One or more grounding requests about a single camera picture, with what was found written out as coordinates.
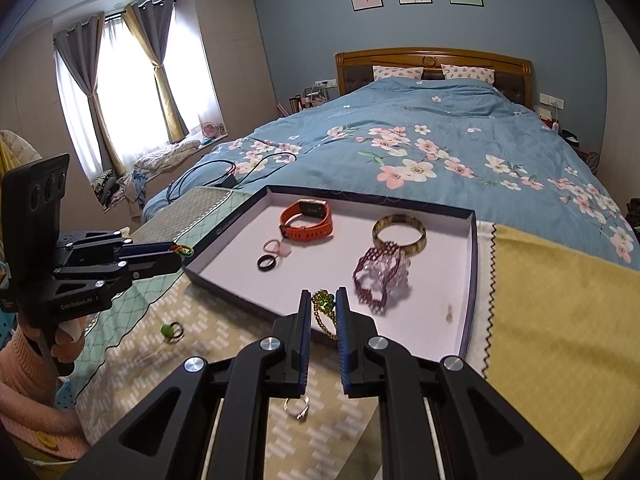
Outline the pink left sleeve forearm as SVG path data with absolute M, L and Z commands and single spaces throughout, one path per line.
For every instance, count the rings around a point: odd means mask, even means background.
M 54 405 L 56 379 L 22 330 L 1 350 L 1 422 L 29 451 L 78 460 L 89 449 L 75 410 Z

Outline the left hand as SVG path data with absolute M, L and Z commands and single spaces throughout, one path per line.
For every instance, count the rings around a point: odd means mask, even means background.
M 85 331 L 88 321 L 88 316 L 82 316 L 76 320 L 63 322 L 58 326 L 54 343 L 50 344 L 51 356 L 62 363 L 74 362 L 85 347 Z M 30 326 L 21 313 L 17 315 L 17 323 L 29 342 L 36 342 L 39 339 L 41 330 Z

